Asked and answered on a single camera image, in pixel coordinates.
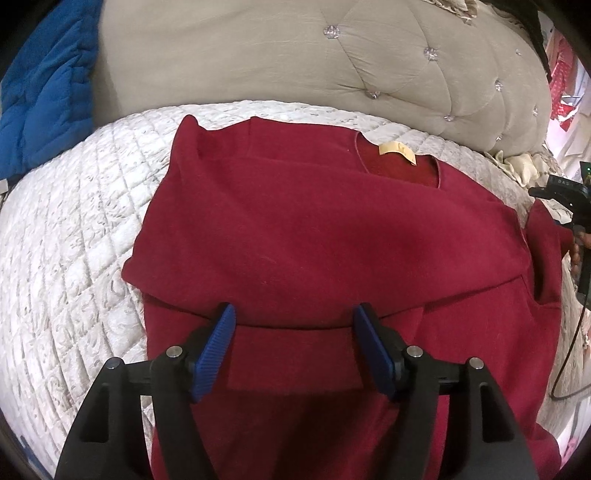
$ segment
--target black cable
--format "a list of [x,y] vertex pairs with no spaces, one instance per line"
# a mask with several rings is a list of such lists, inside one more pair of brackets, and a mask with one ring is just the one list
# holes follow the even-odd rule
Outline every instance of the black cable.
[[552,401],[568,400],[569,398],[576,397],[580,393],[591,388],[591,384],[588,384],[588,385],[585,385],[583,388],[579,388],[577,391],[572,392],[568,395],[562,395],[559,397],[557,397],[555,395],[556,387],[558,386],[558,382],[560,381],[560,378],[562,377],[562,374],[564,373],[564,369],[566,368],[566,364],[569,362],[570,354],[573,352],[574,344],[576,343],[577,337],[579,336],[579,332],[581,331],[581,326],[583,324],[583,319],[585,317],[585,310],[586,310],[588,297],[589,297],[589,292],[587,291],[587,293],[585,294],[585,300],[583,302],[583,310],[581,311],[581,317],[579,318],[579,323],[577,324],[577,329],[574,331],[573,340],[570,342],[569,351],[566,353],[566,357],[564,359],[564,362],[562,363],[562,367],[560,367],[560,370],[558,372],[558,375],[556,376],[556,380],[554,380],[554,385],[552,386],[552,390],[550,392],[550,398],[552,399]]

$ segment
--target bed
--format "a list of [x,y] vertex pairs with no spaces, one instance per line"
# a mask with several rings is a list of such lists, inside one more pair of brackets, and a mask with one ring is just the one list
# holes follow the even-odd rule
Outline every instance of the bed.
[[[235,0],[191,17],[188,0],[164,10],[148,3],[105,1],[92,77],[100,127],[28,173],[0,210],[0,278],[9,279],[0,285],[0,410],[49,474],[102,364],[146,359],[141,296],[122,281],[121,267],[184,115],[207,129],[259,116],[353,128],[375,144],[398,140],[466,173],[522,224],[533,199],[482,153],[544,151],[546,72],[522,25],[490,5],[475,2],[478,16],[462,18],[426,0],[282,2],[275,10]],[[394,8],[404,14],[388,16]],[[255,18],[257,33],[241,28]],[[273,45],[288,45],[268,59],[265,25]],[[390,36],[402,27],[404,38]],[[230,34],[234,49],[223,43]],[[279,54],[294,61],[277,63]],[[548,169],[561,174],[551,161]],[[560,205],[546,205],[568,221]],[[566,258],[549,386],[579,314]],[[587,317],[583,331],[590,324]],[[582,379],[581,339],[558,393]],[[558,437],[577,401],[546,399],[538,422]],[[143,414],[149,447],[149,398]]]

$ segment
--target white fabric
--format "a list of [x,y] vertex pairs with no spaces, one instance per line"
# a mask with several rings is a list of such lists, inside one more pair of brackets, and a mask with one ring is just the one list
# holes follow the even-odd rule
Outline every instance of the white fabric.
[[[459,168],[514,207],[522,224],[532,205],[519,185],[480,154],[362,113],[244,101],[161,108],[97,130],[27,174],[0,210],[0,408],[51,473],[102,364],[111,356],[126,362],[146,358],[141,297],[122,281],[121,267],[165,174],[174,133],[188,113],[208,129],[254,115],[358,129],[375,144],[399,140],[418,154],[435,155]],[[580,311],[568,260],[564,267],[557,363]],[[577,344],[565,390],[579,385],[581,371]],[[547,421],[571,416],[570,404],[545,405]],[[150,443],[154,417],[149,398],[143,406]]]
[[522,188],[544,187],[548,182],[550,168],[540,154],[524,153],[515,157],[503,158],[503,152],[500,151],[494,157],[485,153],[485,157]]
[[580,181],[580,162],[591,162],[591,84],[568,132],[568,139],[556,160],[570,179]]

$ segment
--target blue blanket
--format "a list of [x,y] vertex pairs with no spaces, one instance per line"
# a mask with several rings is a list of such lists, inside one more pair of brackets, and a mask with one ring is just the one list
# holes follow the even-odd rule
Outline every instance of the blue blanket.
[[61,0],[2,79],[0,179],[14,178],[84,140],[93,129],[90,71],[102,0]]

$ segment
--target metal screw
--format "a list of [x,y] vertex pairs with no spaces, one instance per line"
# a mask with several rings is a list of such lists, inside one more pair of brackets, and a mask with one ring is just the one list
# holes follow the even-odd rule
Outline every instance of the metal screw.
[[113,370],[114,368],[120,366],[121,362],[123,362],[121,358],[114,356],[105,362],[105,367],[107,367],[109,370]]
[[473,356],[470,358],[470,366],[472,368],[476,368],[477,370],[481,370],[484,368],[484,362],[480,360],[477,356]]
[[169,358],[178,358],[182,354],[183,354],[183,349],[181,347],[179,347],[178,345],[168,347],[168,349],[166,350],[166,356]]
[[419,358],[423,356],[423,349],[419,346],[411,345],[407,348],[407,354],[409,354],[413,358]]

